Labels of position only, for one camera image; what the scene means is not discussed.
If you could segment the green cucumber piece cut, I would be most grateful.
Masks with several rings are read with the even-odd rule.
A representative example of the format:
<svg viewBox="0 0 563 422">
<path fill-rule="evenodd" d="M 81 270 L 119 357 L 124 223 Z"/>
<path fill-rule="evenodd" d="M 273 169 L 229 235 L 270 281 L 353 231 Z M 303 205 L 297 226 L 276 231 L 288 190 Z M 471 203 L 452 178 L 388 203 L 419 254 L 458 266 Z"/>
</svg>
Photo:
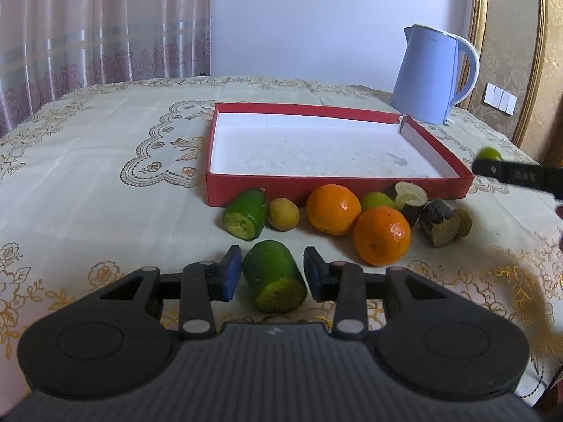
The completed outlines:
<svg viewBox="0 0 563 422">
<path fill-rule="evenodd" d="M 298 309 L 307 286 L 290 250 L 275 240 L 260 241 L 242 262 L 252 303 L 257 311 L 284 314 Z"/>
</svg>

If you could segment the orange mandarin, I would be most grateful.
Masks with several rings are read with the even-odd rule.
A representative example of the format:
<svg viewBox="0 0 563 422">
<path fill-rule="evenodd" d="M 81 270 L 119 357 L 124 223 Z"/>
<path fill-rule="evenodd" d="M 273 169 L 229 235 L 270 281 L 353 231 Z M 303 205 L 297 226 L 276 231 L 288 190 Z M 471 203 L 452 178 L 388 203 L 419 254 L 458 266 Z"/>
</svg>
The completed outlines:
<svg viewBox="0 0 563 422">
<path fill-rule="evenodd" d="M 385 206 L 364 211 L 352 232 L 359 257 L 374 267 L 398 262 L 409 250 L 411 228 L 397 210 Z"/>
<path fill-rule="evenodd" d="M 340 236 L 353 228 L 362 206 L 349 188 L 325 184 L 310 193 L 305 210 L 308 222 L 317 231 Z"/>
</svg>

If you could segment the green cucumber end piece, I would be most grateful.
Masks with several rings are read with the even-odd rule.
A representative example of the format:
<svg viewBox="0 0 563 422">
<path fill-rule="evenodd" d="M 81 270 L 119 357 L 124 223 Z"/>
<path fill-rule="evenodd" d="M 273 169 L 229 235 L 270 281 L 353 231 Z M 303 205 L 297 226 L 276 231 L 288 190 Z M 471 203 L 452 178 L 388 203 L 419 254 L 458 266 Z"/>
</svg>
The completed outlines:
<svg viewBox="0 0 563 422">
<path fill-rule="evenodd" d="M 267 198 L 261 188 L 241 192 L 224 211 L 224 230 L 245 241 L 257 239 L 265 226 L 267 210 Z"/>
</svg>

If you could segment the small yellow-brown round fruit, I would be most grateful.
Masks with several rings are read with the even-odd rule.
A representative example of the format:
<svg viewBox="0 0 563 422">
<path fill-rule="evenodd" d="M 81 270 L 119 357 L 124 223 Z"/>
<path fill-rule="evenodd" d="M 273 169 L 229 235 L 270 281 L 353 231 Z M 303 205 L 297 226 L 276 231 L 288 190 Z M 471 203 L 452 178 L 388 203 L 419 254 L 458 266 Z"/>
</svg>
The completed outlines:
<svg viewBox="0 0 563 422">
<path fill-rule="evenodd" d="M 299 208 L 287 198 L 276 198 L 269 203 L 267 220 L 277 231 L 291 231 L 299 225 Z"/>
</svg>

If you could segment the green tomato with stem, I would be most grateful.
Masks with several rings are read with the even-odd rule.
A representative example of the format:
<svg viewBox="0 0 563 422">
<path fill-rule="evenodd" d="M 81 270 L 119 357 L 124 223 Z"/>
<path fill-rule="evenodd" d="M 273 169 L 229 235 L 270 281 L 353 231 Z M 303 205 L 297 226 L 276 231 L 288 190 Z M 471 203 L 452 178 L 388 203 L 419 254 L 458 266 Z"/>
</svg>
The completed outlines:
<svg viewBox="0 0 563 422">
<path fill-rule="evenodd" d="M 485 147 L 479 150 L 476 155 L 477 160 L 491 160 L 491 161 L 502 161 L 503 156 L 498 149 L 492 147 Z"/>
</svg>

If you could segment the floral embroidered tablecloth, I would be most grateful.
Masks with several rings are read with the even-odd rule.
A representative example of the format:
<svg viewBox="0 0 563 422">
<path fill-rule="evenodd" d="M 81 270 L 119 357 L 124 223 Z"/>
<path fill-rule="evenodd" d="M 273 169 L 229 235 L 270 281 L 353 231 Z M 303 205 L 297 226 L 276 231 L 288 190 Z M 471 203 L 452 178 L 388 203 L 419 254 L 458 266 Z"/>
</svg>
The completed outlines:
<svg viewBox="0 0 563 422">
<path fill-rule="evenodd" d="M 219 102 L 388 110 L 360 86 L 189 78 L 97 85 L 48 103 L 1 140 L 1 409 L 27 393 L 25 329 L 145 265 L 176 273 L 234 239 L 205 202 L 207 134 Z M 511 320 L 536 402 L 562 371 L 562 222 L 550 195 L 476 178 L 472 231 L 442 249 L 415 234 L 403 265 Z"/>
</svg>

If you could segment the red cardboard box tray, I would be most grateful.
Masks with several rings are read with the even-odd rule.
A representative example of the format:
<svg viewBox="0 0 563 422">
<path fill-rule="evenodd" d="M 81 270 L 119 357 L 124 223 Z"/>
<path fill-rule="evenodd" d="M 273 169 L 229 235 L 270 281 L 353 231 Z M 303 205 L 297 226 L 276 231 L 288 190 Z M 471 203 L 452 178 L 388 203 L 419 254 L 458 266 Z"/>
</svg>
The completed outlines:
<svg viewBox="0 0 563 422">
<path fill-rule="evenodd" d="M 429 198 L 462 199 L 470 169 L 409 116 L 380 110 L 270 103 L 218 103 L 209 135 L 206 202 L 224 207 L 261 188 L 299 206 L 325 184 L 357 196 L 398 182 Z"/>
</svg>

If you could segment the blue electric kettle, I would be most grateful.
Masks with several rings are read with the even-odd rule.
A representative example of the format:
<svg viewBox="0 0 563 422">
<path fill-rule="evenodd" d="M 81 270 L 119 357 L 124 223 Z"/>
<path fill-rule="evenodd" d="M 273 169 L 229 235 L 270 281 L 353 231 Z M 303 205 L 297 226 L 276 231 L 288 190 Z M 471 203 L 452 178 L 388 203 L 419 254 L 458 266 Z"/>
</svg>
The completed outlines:
<svg viewBox="0 0 563 422">
<path fill-rule="evenodd" d="M 429 124 L 442 125 L 474 89 L 479 52 L 467 39 L 420 24 L 404 28 L 406 52 L 390 106 Z"/>
</svg>

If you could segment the pink floral curtain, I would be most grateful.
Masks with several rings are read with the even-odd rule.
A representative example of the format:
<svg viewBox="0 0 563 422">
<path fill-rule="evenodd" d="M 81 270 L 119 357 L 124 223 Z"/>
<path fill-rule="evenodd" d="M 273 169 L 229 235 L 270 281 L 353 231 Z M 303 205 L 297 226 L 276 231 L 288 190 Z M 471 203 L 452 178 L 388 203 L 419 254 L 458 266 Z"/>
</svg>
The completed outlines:
<svg viewBox="0 0 563 422">
<path fill-rule="evenodd" d="M 211 0 L 1 0 L 1 132 L 95 84 L 210 72 Z"/>
</svg>

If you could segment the white wall switch panel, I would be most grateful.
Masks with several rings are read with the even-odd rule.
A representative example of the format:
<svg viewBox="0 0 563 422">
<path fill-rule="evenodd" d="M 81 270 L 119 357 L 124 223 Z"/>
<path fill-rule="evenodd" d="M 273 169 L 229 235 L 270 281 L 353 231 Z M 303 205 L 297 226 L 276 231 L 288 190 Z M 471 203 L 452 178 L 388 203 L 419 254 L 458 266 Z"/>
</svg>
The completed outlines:
<svg viewBox="0 0 563 422">
<path fill-rule="evenodd" d="M 496 110 L 500 110 L 502 113 L 513 115 L 517 97 L 492 83 L 488 83 L 485 88 L 483 102 Z"/>
</svg>

